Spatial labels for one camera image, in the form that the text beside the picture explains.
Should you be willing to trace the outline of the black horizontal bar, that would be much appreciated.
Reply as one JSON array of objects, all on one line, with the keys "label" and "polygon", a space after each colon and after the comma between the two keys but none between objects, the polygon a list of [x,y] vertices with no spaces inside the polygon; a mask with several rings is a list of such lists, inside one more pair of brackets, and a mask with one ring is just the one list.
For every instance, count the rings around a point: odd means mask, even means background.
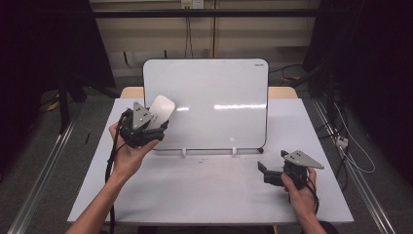
[{"label": "black horizontal bar", "polygon": [[280,10],[98,10],[92,15],[100,19],[115,18],[305,18],[323,15],[322,10],[280,9]]}]

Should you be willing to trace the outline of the light wooden table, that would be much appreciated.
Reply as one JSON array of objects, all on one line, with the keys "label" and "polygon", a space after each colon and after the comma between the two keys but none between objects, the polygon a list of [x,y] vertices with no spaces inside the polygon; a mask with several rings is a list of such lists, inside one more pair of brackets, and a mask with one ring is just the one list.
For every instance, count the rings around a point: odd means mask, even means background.
[{"label": "light wooden table", "polygon": [[[270,87],[269,98],[298,98],[295,90],[291,87]],[[120,98],[144,98],[142,87],[125,87],[121,91]]]}]

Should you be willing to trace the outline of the black curtain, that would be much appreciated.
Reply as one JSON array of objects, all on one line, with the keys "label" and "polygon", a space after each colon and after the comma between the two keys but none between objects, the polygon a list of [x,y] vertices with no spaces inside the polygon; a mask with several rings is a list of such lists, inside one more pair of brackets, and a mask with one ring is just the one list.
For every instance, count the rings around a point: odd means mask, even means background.
[{"label": "black curtain", "polygon": [[333,62],[342,92],[392,166],[413,186],[413,0],[319,0],[303,68]]},{"label": "black curtain", "polygon": [[28,136],[41,96],[115,86],[91,0],[0,0],[0,171]]}]

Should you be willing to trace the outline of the yellowish vertical pipe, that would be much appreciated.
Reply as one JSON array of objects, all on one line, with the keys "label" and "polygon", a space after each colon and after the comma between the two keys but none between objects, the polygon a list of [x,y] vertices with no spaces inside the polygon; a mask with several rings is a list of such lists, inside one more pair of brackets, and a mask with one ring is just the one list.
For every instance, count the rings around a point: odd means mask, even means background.
[{"label": "yellowish vertical pipe", "polygon": [[[211,7],[213,10],[216,10],[216,0],[212,0]],[[211,19],[211,50],[210,55],[214,59],[215,58],[215,28],[216,28],[216,19]]]}]

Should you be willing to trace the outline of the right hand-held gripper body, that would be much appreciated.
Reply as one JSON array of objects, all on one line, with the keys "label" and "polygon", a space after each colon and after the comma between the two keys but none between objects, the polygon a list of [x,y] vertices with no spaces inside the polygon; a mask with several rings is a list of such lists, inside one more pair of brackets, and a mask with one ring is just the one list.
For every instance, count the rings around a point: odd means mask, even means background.
[{"label": "right hand-held gripper body", "polygon": [[282,150],[281,156],[284,159],[283,172],[292,179],[298,190],[307,185],[308,168],[324,169],[324,165],[301,150],[295,150],[291,153]]}]

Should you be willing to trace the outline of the person's left hand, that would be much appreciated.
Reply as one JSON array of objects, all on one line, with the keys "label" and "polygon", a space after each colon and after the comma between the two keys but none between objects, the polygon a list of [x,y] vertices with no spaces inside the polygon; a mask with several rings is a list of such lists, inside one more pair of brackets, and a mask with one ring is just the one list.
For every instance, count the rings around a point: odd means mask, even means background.
[{"label": "person's left hand", "polygon": [[158,143],[159,141],[155,139],[144,146],[132,148],[119,137],[116,143],[117,153],[114,159],[114,169],[108,182],[125,184],[139,170],[145,155]]}]

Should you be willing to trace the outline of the white whiteboard with black rim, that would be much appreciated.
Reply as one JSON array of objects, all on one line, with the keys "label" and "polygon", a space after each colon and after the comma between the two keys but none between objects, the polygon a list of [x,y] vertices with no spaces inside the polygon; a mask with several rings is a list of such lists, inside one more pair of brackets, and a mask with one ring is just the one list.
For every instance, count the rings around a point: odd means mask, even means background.
[{"label": "white whiteboard with black rim", "polygon": [[175,104],[159,150],[257,149],[267,139],[269,65],[262,58],[150,59],[144,101]]}]

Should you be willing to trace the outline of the black metal stand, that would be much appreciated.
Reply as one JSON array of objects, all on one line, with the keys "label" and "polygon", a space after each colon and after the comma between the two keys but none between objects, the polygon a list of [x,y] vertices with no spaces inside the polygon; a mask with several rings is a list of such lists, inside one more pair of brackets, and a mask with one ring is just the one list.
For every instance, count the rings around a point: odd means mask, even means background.
[{"label": "black metal stand", "polygon": [[75,102],[84,102],[87,98],[87,95],[85,91],[83,90],[84,87],[92,87],[93,89],[97,90],[98,92],[110,98],[118,98],[120,96],[119,93],[111,91],[109,88],[98,85],[97,82],[89,79],[88,77],[85,77],[85,76],[82,76],[76,73],[63,74],[58,79],[58,88],[57,88],[58,100],[59,100],[59,106],[60,106],[60,130],[59,132],[61,134],[68,128],[69,123],[70,123],[67,96],[71,96],[71,98]]}]

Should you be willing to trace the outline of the metal floor rail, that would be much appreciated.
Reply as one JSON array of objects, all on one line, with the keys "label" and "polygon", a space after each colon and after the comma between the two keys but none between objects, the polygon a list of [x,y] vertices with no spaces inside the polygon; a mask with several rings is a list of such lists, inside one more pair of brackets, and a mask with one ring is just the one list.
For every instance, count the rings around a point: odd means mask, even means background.
[{"label": "metal floor rail", "polygon": [[354,185],[356,186],[363,203],[378,227],[379,232],[381,234],[396,234],[387,213],[364,178],[364,171],[357,167],[356,162],[350,153],[346,154],[344,149],[336,144],[336,139],[338,136],[339,134],[331,137],[332,144],[338,150],[340,160],[344,163],[349,177],[353,180]]},{"label": "metal floor rail", "polygon": [[51,179],[52,173],[56,168],[56,164],[71,137],[74,126],[83,109],[81,103],[74,105],[74,111],[64,131],[58,135],[56,143],[49,154],[45,165],[40,174],[36,177],[35,183],[30,189],[28,195],[24,199],[17,216],[12,222],[7,234],[24,234],[27,230],[28,224],[31,221],[38,204],[45,192],[45,189]]}]

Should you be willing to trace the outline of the white whiteboard eraser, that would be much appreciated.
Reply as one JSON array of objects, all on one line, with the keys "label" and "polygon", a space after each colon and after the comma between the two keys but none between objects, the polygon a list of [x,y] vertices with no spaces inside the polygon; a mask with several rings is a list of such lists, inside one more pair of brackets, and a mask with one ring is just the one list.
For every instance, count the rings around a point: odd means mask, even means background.
[{"label": "white whiteboard eraser", "polygon": [[174,111],[175,104],[165,96],[157,96],[149,108],[149,112],[153,118],[149,122],[147,128],[149,130],[158,129],[164,124]]}]

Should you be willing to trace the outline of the white wall socket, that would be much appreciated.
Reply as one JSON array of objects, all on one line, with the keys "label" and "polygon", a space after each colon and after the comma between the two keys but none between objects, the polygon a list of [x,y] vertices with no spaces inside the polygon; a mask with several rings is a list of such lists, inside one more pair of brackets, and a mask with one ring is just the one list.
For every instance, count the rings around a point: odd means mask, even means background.
[{"label": "white wall socket", "polygon": [[182,9],[200,10],[205,7],[204,0],[181,0],[180,3]]}]

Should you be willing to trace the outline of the person's right hand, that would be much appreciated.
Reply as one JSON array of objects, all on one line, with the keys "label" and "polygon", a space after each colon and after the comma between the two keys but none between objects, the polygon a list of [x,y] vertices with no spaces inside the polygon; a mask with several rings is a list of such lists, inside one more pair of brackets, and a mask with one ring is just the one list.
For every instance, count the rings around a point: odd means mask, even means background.
[{"label": "person's right hand", "polygon": [[299,215],[316,215],[316,198],[313,193],[316,191],[317,173],[313,168],[308,168],[310,188],[298,190],[292,179],[287,174],[282,174],[282,181],[289,193],[290,204],[294,210],[296,219]]}]

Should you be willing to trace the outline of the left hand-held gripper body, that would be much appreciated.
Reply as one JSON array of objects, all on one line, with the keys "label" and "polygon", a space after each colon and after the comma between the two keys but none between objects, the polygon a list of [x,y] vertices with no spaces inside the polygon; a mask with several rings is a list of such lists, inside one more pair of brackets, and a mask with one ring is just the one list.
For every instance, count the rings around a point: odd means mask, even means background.
[{"label": "left hand-held gripper body", "polygon": [[132,109],[128,108],[124,112],[120,124],[120,136],[128,146],[137,148],[154,139],[158,141],[164,139],[164,133],[151,134],[149,132],[147,126],[152,118],[149,110],[137,101],[133,103]]}]

